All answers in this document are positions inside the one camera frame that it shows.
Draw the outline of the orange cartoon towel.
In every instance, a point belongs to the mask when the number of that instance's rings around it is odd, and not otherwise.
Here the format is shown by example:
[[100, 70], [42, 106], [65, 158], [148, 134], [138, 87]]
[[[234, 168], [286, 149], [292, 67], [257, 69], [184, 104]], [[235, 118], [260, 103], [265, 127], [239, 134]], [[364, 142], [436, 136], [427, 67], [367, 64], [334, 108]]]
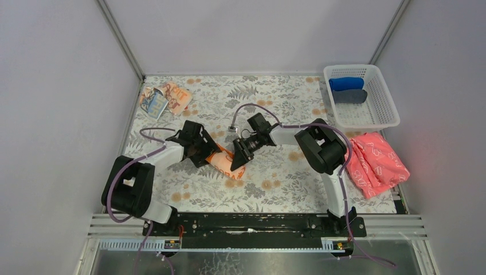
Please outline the orange cartoon towel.
[[217, 146], [220, 149], [220, 152], [212, 153], [208, 158], [206, 158], [206, 161], [224, 176], [227, 176], [233, 180], [240, 180], [245, 173], [246, 167], [241, 166], [240, 168], [232, 171], [231, 166], [234, 157], [233, 153], [223, 148], [219, 144], [217, 144]]

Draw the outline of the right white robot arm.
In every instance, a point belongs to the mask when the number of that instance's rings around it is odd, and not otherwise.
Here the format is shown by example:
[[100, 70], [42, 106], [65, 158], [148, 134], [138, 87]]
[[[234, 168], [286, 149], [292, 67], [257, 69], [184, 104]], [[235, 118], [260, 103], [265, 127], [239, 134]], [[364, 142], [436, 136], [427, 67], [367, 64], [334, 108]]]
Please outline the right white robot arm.
[[335, 131], [323, 119], [309, 124], [290, 126], [271, 124], [261, 113], [247, 120], [252, 133], [248, 137], [233, 140], [234, 156], [231, 171], [253, 160], [254, 153], [263, 146], [298, 146], [311, 168], [322, 176], [327, 194], [327, 214], [337, 229], [345, 229], [356, 217], [356, 211], [347, 202], [347, 187], [343, 179], [329, 177], [342, 176], [348, 148]]

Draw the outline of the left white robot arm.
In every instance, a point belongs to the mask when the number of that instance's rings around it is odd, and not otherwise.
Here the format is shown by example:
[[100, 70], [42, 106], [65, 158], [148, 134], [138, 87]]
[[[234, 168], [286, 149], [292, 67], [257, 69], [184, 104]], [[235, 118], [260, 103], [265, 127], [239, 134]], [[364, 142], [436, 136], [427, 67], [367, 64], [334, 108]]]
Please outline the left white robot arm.
[[196, 168], [207, 165], [214, 153], [222, 150], [200, 123], [185, 121], [174, 135], [159, 141], [161, 146], [138, 158], [118, 156], [112, 166], [101, 195], [113, 221], [123, 223], [113, 211], [129, 218], [138, 218], [160, 224], [168, 223], [176, 208], [152, 199], [156, 170], [165, 170], [173, 164], [190, 159]]

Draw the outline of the floral table mat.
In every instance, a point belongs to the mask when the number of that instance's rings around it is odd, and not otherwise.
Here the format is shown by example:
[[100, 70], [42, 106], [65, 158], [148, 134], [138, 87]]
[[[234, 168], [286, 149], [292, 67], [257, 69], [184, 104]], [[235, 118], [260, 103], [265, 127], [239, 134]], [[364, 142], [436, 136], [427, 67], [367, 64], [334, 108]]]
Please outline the floral table mat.
[[[315, 76], [149, 76], [145, 87], [172, 82], [193, 94], [180, 115], [165, 111], [158, 120], [138, 109], [124, 154], [138, 157], [159, 147], [186, 120], [204, 125], [210, 136], [231, 150], [231, 122], [247, 134], [247, 119], [262, 113], [274, 123], [305, 124], [317, 118], [330, 123], [330, 105], [323, 100], [323, 82]], [[327, 194], [322, 179], [297, 146], [263, 147], [246, 165], [239, 180], [207, 165], [184, 160], [157, 170], [152, 197], [179, 211], [323, 213]]]

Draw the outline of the peach lettered towel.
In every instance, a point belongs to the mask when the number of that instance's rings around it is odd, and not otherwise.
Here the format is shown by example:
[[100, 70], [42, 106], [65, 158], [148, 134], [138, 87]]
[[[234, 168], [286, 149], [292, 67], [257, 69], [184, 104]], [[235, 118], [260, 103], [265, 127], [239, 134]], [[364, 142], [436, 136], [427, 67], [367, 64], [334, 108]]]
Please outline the peach lettered towel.
[[158, 87], [144, 87], [139, 98], [139, 106], [145, 115], [158, 120], [164, 111], [180, 115], [193, 100], [193, 94], [174, 82]]

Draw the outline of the blue rolled towel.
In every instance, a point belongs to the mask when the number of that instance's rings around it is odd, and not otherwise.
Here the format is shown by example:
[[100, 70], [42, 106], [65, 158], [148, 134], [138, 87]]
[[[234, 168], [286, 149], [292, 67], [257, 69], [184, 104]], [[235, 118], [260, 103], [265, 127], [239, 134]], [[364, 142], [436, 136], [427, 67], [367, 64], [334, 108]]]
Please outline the blue rolled towel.
[[332, 91], [362, 89], [365, 83], [360, 77], [331, 78], [328, 82]]

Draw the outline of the grey rolled towel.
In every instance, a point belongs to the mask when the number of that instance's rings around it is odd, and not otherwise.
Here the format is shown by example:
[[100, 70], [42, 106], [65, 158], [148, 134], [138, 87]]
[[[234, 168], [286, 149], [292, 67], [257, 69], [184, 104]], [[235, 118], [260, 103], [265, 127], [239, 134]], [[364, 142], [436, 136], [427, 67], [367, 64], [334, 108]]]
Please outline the grey rolled towel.
[[364, 89], [332, 91], [333, 100], [337, 104], [362, 104], [367, 100], [368, 93]]

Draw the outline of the white plastic basket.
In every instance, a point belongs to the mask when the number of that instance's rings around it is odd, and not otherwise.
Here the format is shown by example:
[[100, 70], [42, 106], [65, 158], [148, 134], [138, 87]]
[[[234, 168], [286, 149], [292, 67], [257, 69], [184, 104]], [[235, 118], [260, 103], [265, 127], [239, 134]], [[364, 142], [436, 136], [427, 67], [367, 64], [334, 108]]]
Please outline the white plastic basket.
[[377, 66], [331, 65], [323, 74], [336, 128], [378, 132], [399, 125], [394, 100]]

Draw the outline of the pink folded towel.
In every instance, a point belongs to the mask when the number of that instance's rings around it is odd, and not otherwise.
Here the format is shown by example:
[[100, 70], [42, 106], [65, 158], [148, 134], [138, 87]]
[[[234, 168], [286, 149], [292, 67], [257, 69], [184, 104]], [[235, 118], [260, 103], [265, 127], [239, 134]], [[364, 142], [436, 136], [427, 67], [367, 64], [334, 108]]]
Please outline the pink folded towel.
[[352, 137], [350, 143], [351, 159], [346, 170], [365, 198], [380, 195], [410, 177], [409, 170], [379, 133]]

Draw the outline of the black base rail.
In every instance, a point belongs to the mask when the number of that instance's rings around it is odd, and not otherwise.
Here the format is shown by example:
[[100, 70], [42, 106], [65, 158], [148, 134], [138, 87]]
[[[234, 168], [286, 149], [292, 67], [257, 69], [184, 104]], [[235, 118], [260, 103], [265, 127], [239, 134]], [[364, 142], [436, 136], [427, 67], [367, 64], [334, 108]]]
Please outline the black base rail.
[[174, 237], [184, 249], [322, 249], [323, 241], [336, 240], [341, 252], [367, 232], [355, 213], [346, 223], [331, 214], [181, 212], [164, 224], [144, 223], [142, 234]]

